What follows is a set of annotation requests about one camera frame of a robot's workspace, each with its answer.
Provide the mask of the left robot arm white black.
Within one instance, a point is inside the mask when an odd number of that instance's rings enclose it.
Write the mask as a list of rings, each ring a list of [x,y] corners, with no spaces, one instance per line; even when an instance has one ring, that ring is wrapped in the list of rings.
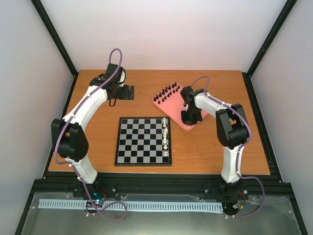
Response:
[[[96,197],[102,185],[96,181],[97,171],[88,158],[89,143],[85,129],[98,108],[107,100],[127,100],[130,86],[125,85],[126,71],[109,63],[105,73],[93,78],[77,105],[62,119],[51,123],[52,146],[57,164],[68,164],[78,172],[78,180],[85,182],[85,192]]]

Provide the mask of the white rook chess piece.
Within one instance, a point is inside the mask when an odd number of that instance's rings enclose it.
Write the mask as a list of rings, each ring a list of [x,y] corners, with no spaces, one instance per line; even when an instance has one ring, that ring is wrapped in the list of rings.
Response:
[[[163,121],[163,127],[164,128],[167,127],[167,119],[164,117],[162,121]]]

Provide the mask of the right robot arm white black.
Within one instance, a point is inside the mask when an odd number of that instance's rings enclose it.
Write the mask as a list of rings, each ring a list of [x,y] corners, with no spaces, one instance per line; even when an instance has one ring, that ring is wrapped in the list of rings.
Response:
[[[180,95],[186,107],[181,112],[184,124],[191,126],[202,121],[202,110],[215,118],[217,137],[224,153],[219,191],[221,197],[230,198],[241,187],[242,154],[251,137],[243,106],[222,102],[205,90],[195,91],[190,86],[184,87]]]

